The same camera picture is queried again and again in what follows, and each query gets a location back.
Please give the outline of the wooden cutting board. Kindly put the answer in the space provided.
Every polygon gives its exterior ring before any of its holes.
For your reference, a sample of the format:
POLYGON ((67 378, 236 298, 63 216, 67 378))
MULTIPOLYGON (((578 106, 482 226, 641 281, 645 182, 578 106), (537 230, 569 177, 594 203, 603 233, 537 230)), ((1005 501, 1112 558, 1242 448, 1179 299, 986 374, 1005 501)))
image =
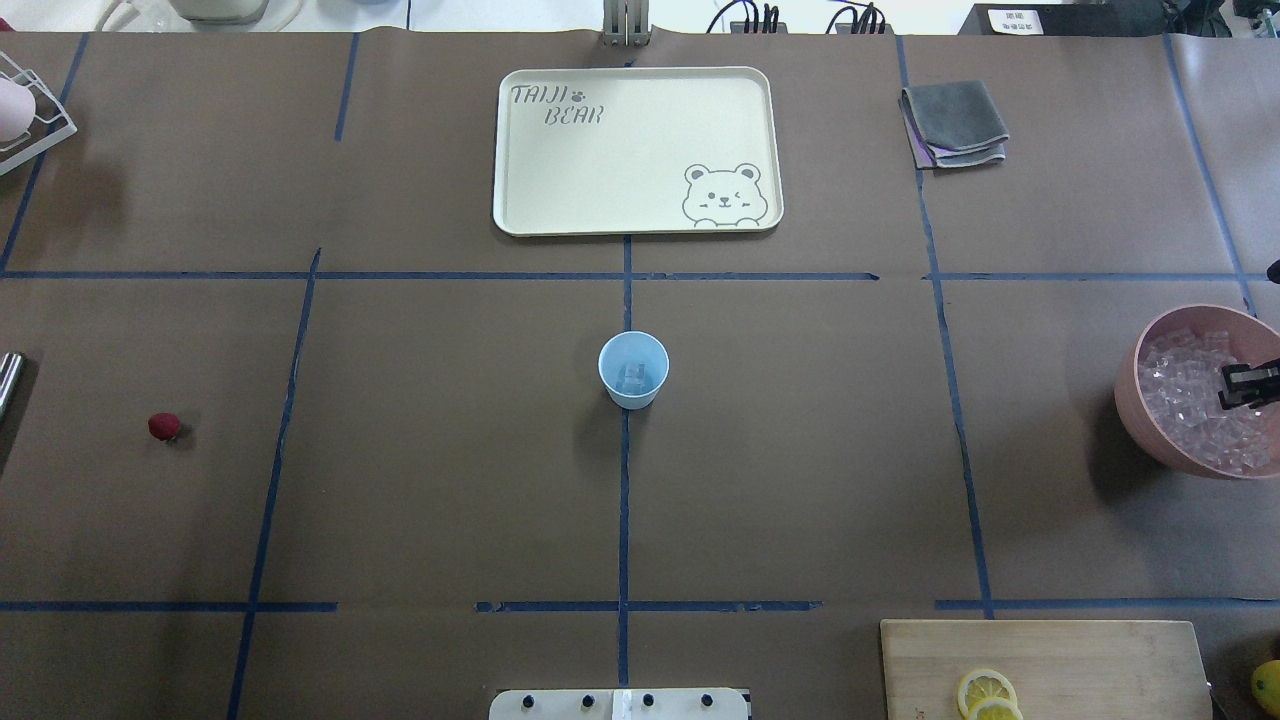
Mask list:
POLYGON ((1190 623, 906 620, 879 625, 891 719, 960 719, 960 680, 1006 676, 1027 719, 1210 719, 1190 623))

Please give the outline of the red strawberry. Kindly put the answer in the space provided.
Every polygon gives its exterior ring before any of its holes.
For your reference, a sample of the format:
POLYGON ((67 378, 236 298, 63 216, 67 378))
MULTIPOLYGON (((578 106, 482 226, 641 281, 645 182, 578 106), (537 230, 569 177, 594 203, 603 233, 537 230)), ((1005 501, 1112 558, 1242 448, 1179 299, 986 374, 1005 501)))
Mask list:
POLYGON ((183 423, 173 413, 155 413, 147 419, 147 429, 155 439, 168 443, 180 437, 183 423))

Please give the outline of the pink bowl of ice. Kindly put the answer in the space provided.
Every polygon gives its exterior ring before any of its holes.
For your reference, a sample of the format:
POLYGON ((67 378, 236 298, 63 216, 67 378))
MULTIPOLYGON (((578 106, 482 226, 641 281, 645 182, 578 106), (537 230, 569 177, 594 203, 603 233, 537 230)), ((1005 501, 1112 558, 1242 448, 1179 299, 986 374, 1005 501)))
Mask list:
POLYGON ((1114 400, 1129 436, 1167 468, 1219 479, 1277 478, 1277 402, 1222 410, 1220 368, 1277 360, 1277 332, 1217 305, 1152 320, 1124 359, 1114 400))

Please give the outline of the white cup rack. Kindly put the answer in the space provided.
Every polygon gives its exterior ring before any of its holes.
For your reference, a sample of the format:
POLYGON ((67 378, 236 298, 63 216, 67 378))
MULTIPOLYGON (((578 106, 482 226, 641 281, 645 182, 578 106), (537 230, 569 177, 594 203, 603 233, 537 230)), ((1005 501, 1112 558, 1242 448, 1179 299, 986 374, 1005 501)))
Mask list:
POLYGON ((47 83, 1 54, 1 174, 8 176, 78 132, 47 83))

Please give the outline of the grey folded cloth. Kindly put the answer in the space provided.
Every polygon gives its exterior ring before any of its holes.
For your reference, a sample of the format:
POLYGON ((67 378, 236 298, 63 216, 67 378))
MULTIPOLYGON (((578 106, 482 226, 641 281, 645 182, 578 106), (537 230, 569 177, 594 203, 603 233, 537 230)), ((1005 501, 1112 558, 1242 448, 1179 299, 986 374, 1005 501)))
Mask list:
POLYGON ((1010 131, 980 79, 913 85, 899 99, 918 170, 956 170, 1007 158, 1010 131))

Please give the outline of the lemon slices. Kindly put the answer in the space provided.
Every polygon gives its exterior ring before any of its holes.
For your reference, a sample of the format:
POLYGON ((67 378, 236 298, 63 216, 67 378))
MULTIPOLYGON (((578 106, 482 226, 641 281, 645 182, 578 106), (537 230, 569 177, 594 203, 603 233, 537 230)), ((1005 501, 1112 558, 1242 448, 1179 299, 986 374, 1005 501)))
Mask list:
POLYGON ((975 667, 961 676, 955 702, 961 719, 1024 719, 1012 683, 989 667, 975 667))

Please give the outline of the pink cup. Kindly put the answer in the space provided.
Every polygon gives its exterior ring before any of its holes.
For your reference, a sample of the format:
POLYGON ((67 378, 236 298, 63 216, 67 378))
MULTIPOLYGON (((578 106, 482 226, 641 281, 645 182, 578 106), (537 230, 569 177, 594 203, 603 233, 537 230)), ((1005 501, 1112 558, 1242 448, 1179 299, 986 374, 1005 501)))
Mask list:
POLYGON ((35 122, 36 99, 28 85, 1 77, 0 140, 10 143, 20 138, 35 122))

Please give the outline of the cream bear tray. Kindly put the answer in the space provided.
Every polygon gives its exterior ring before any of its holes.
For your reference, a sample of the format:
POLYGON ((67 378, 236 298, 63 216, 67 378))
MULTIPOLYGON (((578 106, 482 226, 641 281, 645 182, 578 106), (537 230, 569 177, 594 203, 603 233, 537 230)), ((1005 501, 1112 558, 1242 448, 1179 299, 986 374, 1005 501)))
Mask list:
POLYGON ((492 217, 507 234, 758 232, 783 215, 756 68, 521 69, 499 85, 492 217))

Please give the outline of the yellow lemon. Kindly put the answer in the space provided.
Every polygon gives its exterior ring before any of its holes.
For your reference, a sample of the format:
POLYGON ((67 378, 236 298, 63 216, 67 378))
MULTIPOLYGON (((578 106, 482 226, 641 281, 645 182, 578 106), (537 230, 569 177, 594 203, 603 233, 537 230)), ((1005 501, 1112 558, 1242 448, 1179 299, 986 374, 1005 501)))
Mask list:
POLYGON ((1280 661, 1258 665, 1251 674, 1251 693, 1257 706, 1272 719, 1280 719, 1280 661))

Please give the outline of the steel muddler black tip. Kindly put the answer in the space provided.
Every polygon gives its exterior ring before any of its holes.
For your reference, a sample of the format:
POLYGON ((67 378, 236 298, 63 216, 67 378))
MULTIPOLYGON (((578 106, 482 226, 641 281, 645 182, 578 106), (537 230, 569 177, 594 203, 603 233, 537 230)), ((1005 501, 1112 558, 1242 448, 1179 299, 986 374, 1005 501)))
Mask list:
POLYGON ((1 357, 0 377, 0 416, 5 418, 6 411, 15 396, 20 374, 26 366, 26 356, 20 352, 4 354, 1 357))

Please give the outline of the aluminium frame post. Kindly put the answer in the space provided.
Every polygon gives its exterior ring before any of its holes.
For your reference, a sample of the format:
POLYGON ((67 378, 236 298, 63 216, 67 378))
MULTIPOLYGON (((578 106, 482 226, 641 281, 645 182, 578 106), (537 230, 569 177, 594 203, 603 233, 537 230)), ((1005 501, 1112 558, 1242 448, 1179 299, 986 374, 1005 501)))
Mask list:
POLYGON ((607 47, 644 47, 652 41, 648 0, 604 0, 602 44, 607 47))

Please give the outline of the light blue plastic cup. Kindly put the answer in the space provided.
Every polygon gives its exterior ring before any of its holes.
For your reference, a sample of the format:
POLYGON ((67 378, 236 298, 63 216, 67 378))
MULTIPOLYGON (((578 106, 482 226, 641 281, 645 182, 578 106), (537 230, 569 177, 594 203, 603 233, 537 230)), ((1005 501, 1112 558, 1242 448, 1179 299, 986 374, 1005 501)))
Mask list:
POLYGON ((625 410, 649 406, 669 377, 669 355, 653 334, 627 331, 602 347, 598 374, 612 401, 625 410))

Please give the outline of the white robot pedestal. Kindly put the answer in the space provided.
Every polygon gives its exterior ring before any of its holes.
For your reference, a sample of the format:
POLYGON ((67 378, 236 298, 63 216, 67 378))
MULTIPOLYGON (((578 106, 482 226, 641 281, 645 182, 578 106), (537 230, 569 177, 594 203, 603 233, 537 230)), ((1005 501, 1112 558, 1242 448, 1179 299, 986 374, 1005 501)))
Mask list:
POLYGON ((750 719, 749 693, 728 687, 502 691, 489 719, 750 719))

